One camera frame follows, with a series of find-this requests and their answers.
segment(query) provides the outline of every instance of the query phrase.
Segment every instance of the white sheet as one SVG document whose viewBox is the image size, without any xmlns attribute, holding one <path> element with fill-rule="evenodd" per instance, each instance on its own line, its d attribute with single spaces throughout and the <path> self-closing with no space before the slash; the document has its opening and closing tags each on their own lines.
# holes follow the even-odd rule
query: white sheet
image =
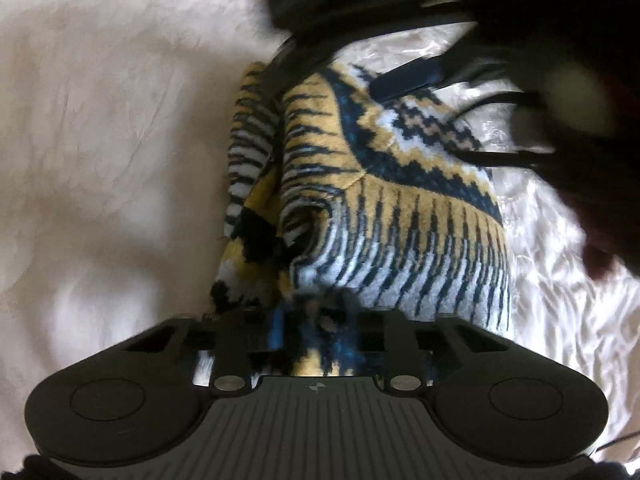
<svg viewBox="0 0 640 480">
<path fill-rule="evenodd" d="M 344 56 L 385 70 L 459 32 L 399 34 Z M 0 0 L 0 469 L 33 451 L 22 407 L 40 380 L 209 308 L 234 93 L 246 63 L 279 41 L 256 0 Z M 504 117 L 485 110 L 472 125 L 501 147 Z M 623 270 L 589 282 L 579 230 L 553 192 L 517 170 L 496 171 L 496 183 L 514 337 L 600 384 L 603 442 L 640 428 L 638 282 Z M 627 460 L 636 445 L 611 456 Z"/>
</svg>

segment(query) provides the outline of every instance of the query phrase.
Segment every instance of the circular cap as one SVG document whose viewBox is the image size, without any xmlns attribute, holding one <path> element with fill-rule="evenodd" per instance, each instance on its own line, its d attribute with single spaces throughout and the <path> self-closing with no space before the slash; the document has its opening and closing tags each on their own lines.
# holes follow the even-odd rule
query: circular cap
<svg viewBox="0 0 640 480">
<path fill-rule="evenodd" d="M 222 392 L 235 392 L 244 387 L 244 379 L 237 375 L 223 375 L 218 377 L 213 385 Z"/>
<path fill-rule="evenodd" d="M 108 422 L 135 413 L 145 402 L 145 391 L 133 381 L 102 379 L 83 384 L 71 396 L 71 409 L 78 415 Z"/>
<path fill-rule="evenodd" d="M 390 386 L 400 392 L 412 392 L 421 386 L 420 379 L 412 375 L 398 375 L 389 382 Z"/>
<path fill-rule="evenodd" d="M 543 420 L 562 408 L 560 391 L 538 379 L 507 379 L 491 389 L 489 398 L 496 410 L 520 420 Z"/>
</svg>

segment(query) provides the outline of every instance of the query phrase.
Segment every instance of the folded towel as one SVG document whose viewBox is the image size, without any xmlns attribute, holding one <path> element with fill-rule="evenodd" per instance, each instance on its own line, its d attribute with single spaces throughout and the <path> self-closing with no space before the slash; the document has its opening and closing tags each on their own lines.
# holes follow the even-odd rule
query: folded towel
<svg viewBox="0 0 640 480">
<path fill-rule="evenodd" d="M 249 67 L 229 148 L 229 244 L 211 295 L 219 312 L 339 287 L 410 319 L 456 314 L 509 326 L 509 269 L 490 174 L 445 148 L 478 150 L 421 89 L 387 105 L 375 78 L 337 63 L 279 101 Z"/>
</svg>

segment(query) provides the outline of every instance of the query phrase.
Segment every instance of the ribbed gray plate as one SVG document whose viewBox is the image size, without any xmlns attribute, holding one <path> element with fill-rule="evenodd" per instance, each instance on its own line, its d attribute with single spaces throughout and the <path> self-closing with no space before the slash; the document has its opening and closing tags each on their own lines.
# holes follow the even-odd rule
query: ribbed gray plate
<svg viewBox="0 0 640 480">
<path fill-rule="evenodd" d="M 371 378 L 270 377 L 248 396 L 217 400 L 164 455 L 119 468 L 60 465 L 84 480 L 564 480 L 591 461 L 495 464 L 451 442 L 420 401 L 388 396 Z"/>
</svg>

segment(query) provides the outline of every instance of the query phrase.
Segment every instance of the patterned towel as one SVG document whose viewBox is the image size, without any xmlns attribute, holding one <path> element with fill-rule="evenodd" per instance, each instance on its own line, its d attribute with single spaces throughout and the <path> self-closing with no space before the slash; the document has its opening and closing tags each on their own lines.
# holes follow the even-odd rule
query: patterned towel
<svg viewBox="0 0 640 480">
<path fill-rule="evenodd" d="M 410 319 L 454 313 L 503 333 L 509 271 L 490 175 L 449 156 L 477 150 L 450 109 L 420 90 L 382 106 L 375 74 L 333 64 L 280 102 L 253 64 L 231 132 L 229 244 L 211 295 L 218 312 L 348 288 Z"/>
</svg>

